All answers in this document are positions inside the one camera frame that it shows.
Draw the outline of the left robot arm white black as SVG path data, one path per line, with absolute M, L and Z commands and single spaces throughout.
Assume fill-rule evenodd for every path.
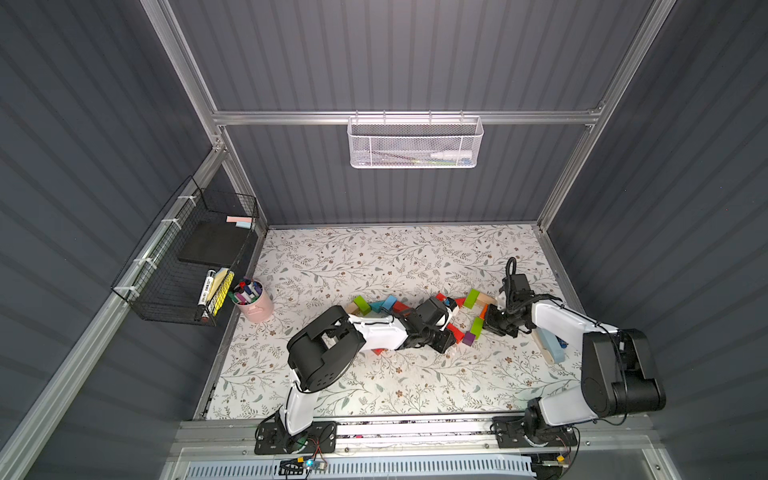
M 356 313 L 329 307 L 287 343 L 290 390 L 278 422 L 291 437 L 312 425 L 319 393 L 344 375 L 363 351 L 407 350 L 425 346 L 444 353 L 457 343 L 449 325 L 460 305 L 441 294 L 415 308 L 389 297 L 374 309 Z

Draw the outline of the red long block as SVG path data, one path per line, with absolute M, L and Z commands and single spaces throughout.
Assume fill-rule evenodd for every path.
M 465 333 L 462 332 L 459 328 L 454 326 L 453 324 L 448 324 L 447 329 L 453 334 L 455 341 L 457 343 L 462 343 L 463 339 L 465 337 Z

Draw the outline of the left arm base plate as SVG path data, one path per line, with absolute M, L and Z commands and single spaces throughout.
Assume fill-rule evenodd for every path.
M 255 455 L 333 453 L 336 449 L 338 423 L 313 422 L 305 431 L 290 435 L 275 419 L 260 423 L 255 431 Z

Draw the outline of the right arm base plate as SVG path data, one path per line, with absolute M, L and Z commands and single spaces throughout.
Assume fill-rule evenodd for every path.
M 577 445 L 573 428 L 547 425 L 536 414 L 494 416 L 490 431 L 499 448 L 571 448 Z

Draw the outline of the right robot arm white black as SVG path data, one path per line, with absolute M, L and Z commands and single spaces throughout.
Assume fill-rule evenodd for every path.
M 581 355 L 578 386 L 529 402 L 524 425 L 531 434 L 665 407 L 666 393 L 644 333 L 592 319 L 552 294 L 537 294 L 524 274 L 506 273 L 500 293 L 504 304 L 488 307 L 486 330 L 512 337 L 546 331 Z

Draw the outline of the purple small block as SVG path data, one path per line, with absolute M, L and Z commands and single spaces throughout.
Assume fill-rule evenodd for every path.
M 476 340 L 476 336 L 472 332 L 466 332 L 462 338 L 462 343 L 467 346 L 472 346 Z

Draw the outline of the light blue block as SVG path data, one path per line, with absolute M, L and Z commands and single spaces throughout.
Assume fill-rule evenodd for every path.
M 397 303 L 397 298 L 394 295 L 389 295 L 382 303 L 380 307 L 381 312 L 392 313 Z

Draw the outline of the green block bottom pair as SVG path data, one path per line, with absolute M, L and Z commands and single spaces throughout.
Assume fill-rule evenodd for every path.
M 472 323 L 472 326 L 470 328 L 470 332 L 475 336 L 479 337 L 482 333 L 484 326 L 484 319 L 481 317 L 476 317 Z

